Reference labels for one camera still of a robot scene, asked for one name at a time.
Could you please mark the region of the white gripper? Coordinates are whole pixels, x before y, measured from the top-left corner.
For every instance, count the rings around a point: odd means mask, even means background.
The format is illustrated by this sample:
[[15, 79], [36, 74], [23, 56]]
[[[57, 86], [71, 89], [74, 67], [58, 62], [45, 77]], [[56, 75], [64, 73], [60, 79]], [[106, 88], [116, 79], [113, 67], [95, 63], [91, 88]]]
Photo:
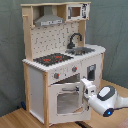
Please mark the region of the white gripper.
[[89, 99], [92, 95], [96, 94], [96, 86], [92, 81], [83, 78], [80, 80], [79, 98], [80, 100]]

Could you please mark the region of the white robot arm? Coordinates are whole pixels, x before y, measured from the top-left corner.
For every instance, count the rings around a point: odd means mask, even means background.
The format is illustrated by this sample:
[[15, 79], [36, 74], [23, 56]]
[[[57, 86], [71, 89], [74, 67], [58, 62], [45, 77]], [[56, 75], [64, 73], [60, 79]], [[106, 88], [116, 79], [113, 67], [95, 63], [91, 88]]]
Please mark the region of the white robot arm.
[[103, 117], [109, 117], [115, 110], [128, 108], [128, 97], [121, 97], [117, 90], [110, 86], [104, 86], [96, 92], [96, 86], [92, 81], [83, 78], [80, 80], [80, 93], [87, 104]]

